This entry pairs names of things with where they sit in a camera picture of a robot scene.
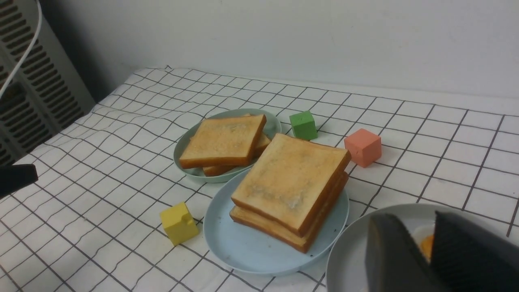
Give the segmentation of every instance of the white tablecloth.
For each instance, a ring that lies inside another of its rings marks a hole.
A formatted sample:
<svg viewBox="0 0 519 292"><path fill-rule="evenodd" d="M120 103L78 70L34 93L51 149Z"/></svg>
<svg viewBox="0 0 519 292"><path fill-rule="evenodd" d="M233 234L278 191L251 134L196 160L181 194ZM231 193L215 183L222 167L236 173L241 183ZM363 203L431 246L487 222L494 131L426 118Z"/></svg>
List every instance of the white tablecloth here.
<svg viewBox="0 0 519 292"><path fill-rule="evenodd" d="M382 137L376 164L347 168L349 223L377 208L433 203L519 238L518 117L360 94L169 67L135 72L17 162L35 164L40 179L0 202L0 290L325 291L325 259L289 276L250 276L221 263L202 234L173 248L163 233L159 213L182 201L202 229L222 186L184 177L175 142L237 108L277 115L289 135L289 116L310 110L315 142L335 147L359 128Z"/></svg>

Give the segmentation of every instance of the radiator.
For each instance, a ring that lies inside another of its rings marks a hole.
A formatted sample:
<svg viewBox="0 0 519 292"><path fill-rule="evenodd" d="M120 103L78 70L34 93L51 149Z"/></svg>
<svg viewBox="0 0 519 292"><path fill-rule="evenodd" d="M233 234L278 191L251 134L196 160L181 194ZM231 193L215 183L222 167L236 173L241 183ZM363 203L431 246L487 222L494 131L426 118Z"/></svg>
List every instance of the radiator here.
<svg viewBox="0 0 519 292"><path fill-rule="evenodd" d="M25 53L38 22L34 0L0 0L0 87ZM94 106L49 24L0 97L0 166L45 142Z"/></svg>

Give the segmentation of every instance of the plate rim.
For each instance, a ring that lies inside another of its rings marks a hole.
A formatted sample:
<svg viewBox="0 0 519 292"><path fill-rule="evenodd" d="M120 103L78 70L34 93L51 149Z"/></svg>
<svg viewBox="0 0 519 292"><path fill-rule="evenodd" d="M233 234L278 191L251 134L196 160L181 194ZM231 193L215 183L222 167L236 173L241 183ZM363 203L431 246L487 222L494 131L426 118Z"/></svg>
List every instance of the plate rim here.
<svg viewBox="0 0 519 292"><path fill-rule="evenodd" d="M455 209L453 207L450 207L450 206L446 206L446 205L438 205L438 204L429 204L429 203L408 203L408 204L397 204L397 205L392 205L392 206L388 206L388 207L384 207L384 208L381 208L381 209L377 209L369 214L366 214L364 216L361 216L359 218L357 218L354 222L352 222L350 225L348 225L346 228L344 228L339 237L337 238L337 240L334 242L334 245L333 247L330 249L330 253L328 254L328 258L326 260L326 271L325 271L325 276L324 278L326 279L326 289L328 290L328 287L329 287L329 284L330 284L330 279L329 279L329 276L330 274L333 274L333 273L329 273L328 271L330 270L330 259L333 257L333 253L334 253L334 249L336 248L336 244L338 243L339 240L341 240L341 238L343 236L345 236L348 228L350 228L350 226L353 226L355 223L358 223L361 219L362 220L367 220L368 218L370 218L373 214L380 214L380 213L387 213L388 210L391 211L391 209L394 209L394 208L405 208L405 207L411 207L411 208L414 208L415 206L421 206L421 207L424 207L424 208L434 208L434 209L442 209L442 210L448 210L448 211L453 211L457 214L463 214L464 216L469 216L471 218L474 218L474 219L478 219L477 217L475 217L473 214L471 213L467 213L467 212L463 212L461 210L458 210L458 209ZM483 225L484 227L487 226L487 224L485 224L484 221L482 220L478 220L479 222L483 222Z"/></svg>
<svg viewBox="0 0 519 292"><path fill-rule="evenodd" d="M223 178L227 178L228 176L231 176L227 181L229 181L230 179L234 178L236 175L244 172L245 170L248 170L250 169L253 165L249 165L247 167L244 167L243 169L240 169L240 170L236 170L236 172L233 172L231 174L228 174L228 173L225 173L225 174L221 174L219 176L213 176L213 177L206 177L206 176L197 176L197 175L193 175L193 174L190 174L188 172L186 172L182 167L180 167L180 165L178 164L178 158L175 157L175 151L176 151L176 148L178 147L179 145L179 142L184 138L184 136L186 135L186 133L190 130L192 130L194 127L197 127L200 125L200 123L202 123L203 120L206 120L208 118L215 118L215 117L218 117L220 115L224 115L225 113L229 113L229 112L234 112L234 111L259 111L259 112L262 112L263 114L269 114L269 115L272 115L275 119L276 119L276 133L281 133L282 132L282 125L281 125L281 121L278 119L278 117L271 113L271 112L268 112L266 110L263 110L263 109L255 109L255 108L242 108L242 109L234 109L234 110L227 110L227 111L223 111L221 113L217 113L217 114L214 114L210 117L207 117L207 118L203 118L201 121L199 121L198 123L196 123L195 125L193 125L192 127L190 127L188 130L186 130L182 136L180 136L180 138L177 140L176 144L175 144L175 148L173 149L173 161L175 162L175 166L177 167L178 170L180 170L183 174L185 174L186 176L190 177L190 178L193 178L193 179L197 179L197 180L203 180L205 182L207 182L208 180L211 180L211 181L218 181L218 180L221 180Z"/></svg>
<svg viewBox="0 0 519 292"><path fill-rule="evenodd" d="M233 180L238 180L238 179L243 180L243 178L245 178L245 175L247 175L247 173L249 171L250 171L250 168L249 169L245 169L244 171L242 171L241 173L237 174L236 176L231 178L229 181L227 181L218 190L218 192L213 196L213 199L211 199L211 202L209 203L207 211L209 211L211 208L215 208L214 204L213 204L214 198L216 198L219 195L222 196L220 193L222 192L222 189L225 187L225 185L227 185L228 183L231 183ZM302 268L305 268L305 267L308 267L308 266L312 265L313 263L315 263L318 260L320 260L322 257L326 256L326 253L329 253L331 251L331 249L333 248L333 246L335 245L337 240L340 238L340 236L342 235L342 233L346 229L346 222L348 221L348 218L350 216L350 206L351 206L351 204L350 204L350 199L349 199L348 193L346 192L345 189L342 189L341 195L344 195L346 197L346 202L348 204L348 209L347 209L347 212L346 212L346 216L344 218L343 227L341 229L341 232L337 233L337 235L333 238L333 240L328 244L328 246L322 252L320 252L317 255L314 255L311 259L308 260L308 262L306 262L306 263L304 263L304 264L302 264L300 266L297 266L297 267L293 267L293 268L290 268L290 269L283 269L283 270L279 270L279 271L270 271L270 272L255 272L255 271L243 270L241 268L237 268L237 267L232 266L225 259L221 258L220 256L218 256L218 254L216 254L214 252L214 249L212 248L211 244L207 240L208 237L207 237L206 226L203 224L204 239L206 240L206 243L207 243L207 246L208 246L209 250L217 257L217 259L220 260L223 264L227 265L228 267L234 269L235 271L238 271L238 272L241 272L241 273L245 273L245 274L259 275L259 276L281 276L281 275L292 274L292 273L295 273L295 272L301 270Z"/></svg>

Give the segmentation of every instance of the slice of bread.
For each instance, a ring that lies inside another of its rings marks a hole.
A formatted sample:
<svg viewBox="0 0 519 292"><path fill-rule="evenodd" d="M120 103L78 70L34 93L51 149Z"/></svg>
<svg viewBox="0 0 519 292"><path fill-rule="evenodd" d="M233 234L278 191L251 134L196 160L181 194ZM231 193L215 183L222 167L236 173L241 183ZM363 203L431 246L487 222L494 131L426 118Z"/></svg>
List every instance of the slice of bread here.
<svg viewBox="0 0 519 292"><path fill-rule="evenodd" d="M266 122L265 115L203 120L180 156L180 166L249 165Z"/></svg>
<svg viewBox="0 0 519 292"><path fill-rule="evenodd" d="M350 160L345 149L276 134L231 199L302 237Z"/></svg>
<svg viewBox="0 0 519 292"><path fill-rule="evenodd" d="M265 135L264 133L261 133L261 136L259 138L258 143L256 144L256 148L254 148L254 154L252 155L252 158L258 158L261 156L263 151L267 148L267 146L270 144L270 139ZM202 168L203 174L206 175L206 177L214 177L222 175L232 169L234 169L236 165L217 165L217 166L208 166Z"/></svg>
<svg viewBox="0 0 519 292"><path fill-rule="evenodd" d="M303 237L295 235L277 222L266 219L265 217L238 206L235 206L230 211L229 215L234 222L262 231L305 254L312 247L312 244L316 240L317 235L319 235L322 225L335 206L335 203L342 193L342 190L344 189L347 181L348 174L343 172L340 176L340 179L335 182L331 193L326 196L326 201L319 210L315 220L312 222L310 230Z"/></svg>

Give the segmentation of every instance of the toy block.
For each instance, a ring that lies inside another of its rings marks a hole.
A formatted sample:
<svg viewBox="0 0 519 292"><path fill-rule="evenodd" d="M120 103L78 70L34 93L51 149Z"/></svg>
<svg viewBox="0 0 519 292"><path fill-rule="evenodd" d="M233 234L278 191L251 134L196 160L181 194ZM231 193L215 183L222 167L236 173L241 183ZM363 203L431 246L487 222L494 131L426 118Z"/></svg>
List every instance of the toy block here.
<svg viewBox="0 0 519 292"><path fill-rule="evenodd" d="M310 111L291 115L290 124L292 125L294 137L303 140L317 138L316 121L313 119Z"/></svg>
<svg viewBox="0 0 519 292"><path fill-rule="evenodd" d="M380 136L366 129L359 129L346 137L344 147L351 153L351 160L361 167L368 167L382 157Z"/></svg>
<svg viewBox="0 0 519 292"><path fill-rule="evenodd" d="M184 202L162 211L160 220L169 240L175 246L199 233L198 227Z"/></svg>

